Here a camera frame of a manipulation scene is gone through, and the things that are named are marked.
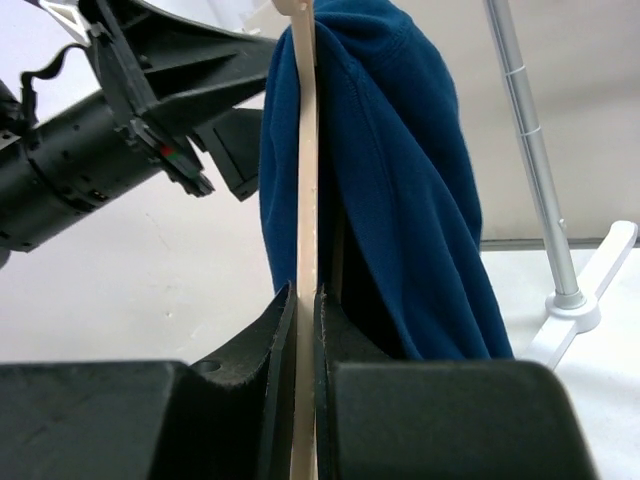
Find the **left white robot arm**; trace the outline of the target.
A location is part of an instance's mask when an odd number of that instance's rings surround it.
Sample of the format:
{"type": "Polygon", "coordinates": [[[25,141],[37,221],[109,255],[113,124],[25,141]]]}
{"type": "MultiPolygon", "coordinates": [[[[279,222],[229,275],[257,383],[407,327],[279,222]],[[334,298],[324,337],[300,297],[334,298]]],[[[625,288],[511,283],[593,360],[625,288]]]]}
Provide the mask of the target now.
{"type": "Polygon", "coordinates": [[[165,12],[144,1],[43,1],[73,35],[99,90],[46,122],[35,80],[1,93],[1,256],[29,252],[159,172],[203,197],[209,153],[239,200],[257,189],[261,93],[275,43],[165,12]]]}

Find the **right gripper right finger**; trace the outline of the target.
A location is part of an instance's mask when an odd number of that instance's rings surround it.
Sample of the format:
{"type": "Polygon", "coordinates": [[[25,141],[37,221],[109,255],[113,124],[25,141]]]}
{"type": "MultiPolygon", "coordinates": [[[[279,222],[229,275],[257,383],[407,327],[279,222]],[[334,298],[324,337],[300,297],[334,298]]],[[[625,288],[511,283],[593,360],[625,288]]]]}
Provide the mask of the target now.
{"type": "Polygon", "coordinates": [[[524,361],[386,356],[335,296],[315,299],[318,475],[322,479],[593,479],[571,402],[524,361]]]}

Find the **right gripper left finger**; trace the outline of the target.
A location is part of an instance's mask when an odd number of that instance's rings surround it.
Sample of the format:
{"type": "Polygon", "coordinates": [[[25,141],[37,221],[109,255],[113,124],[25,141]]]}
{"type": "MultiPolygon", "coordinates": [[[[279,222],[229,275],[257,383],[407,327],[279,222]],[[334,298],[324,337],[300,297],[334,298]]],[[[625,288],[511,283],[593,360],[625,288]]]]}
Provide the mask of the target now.
{"type": "Polygon", "coordinates": [[[285,479],[295,291],[201,360],[1,369],[5,479],[285,479]]]}

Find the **beige wooden hanger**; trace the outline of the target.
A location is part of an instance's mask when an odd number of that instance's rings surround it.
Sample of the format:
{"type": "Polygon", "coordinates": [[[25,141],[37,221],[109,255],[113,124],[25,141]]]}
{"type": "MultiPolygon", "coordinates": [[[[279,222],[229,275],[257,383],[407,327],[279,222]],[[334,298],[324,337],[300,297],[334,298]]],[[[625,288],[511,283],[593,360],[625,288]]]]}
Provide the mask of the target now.
{"type": "Polygon", "coordinates": [[[291,22],[299,78],[296,262],[296,378],[290,477],[315,477],[314,300],[318,284],[318,100],[315,21],[311,1],[280,0],[291,22]]]}

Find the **blue t shirt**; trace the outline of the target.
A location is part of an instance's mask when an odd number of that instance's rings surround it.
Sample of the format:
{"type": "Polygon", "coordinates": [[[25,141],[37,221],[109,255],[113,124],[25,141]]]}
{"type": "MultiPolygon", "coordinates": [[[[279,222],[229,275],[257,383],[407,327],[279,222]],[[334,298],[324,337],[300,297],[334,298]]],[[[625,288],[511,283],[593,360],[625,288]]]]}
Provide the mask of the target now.
{"type": "Polygon", "coordinates": [[[338,193],[348,221],[345,312],[393,356],[510,357],[439,51],[388,1],[318,1],[314,10],[322,218],[338,193]]]}

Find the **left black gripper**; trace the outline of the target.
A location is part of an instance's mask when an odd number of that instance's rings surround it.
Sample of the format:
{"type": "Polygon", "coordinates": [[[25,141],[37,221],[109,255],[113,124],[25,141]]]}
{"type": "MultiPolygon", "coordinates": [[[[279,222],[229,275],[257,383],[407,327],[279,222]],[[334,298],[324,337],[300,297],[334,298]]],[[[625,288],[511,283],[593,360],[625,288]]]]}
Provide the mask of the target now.
{"type": "Polygon", "coordinates": [[[160,120],[209,120],[192,140],[211,155],[239,200],[258,188],[261,111],[232,108],[261,93],[276,41],[181,19],[144,1],[129,20],[129,39],[115,1],[96,1],[92,68],[128,146],[203,197],[214,187],[188,137],[160,120]]]}

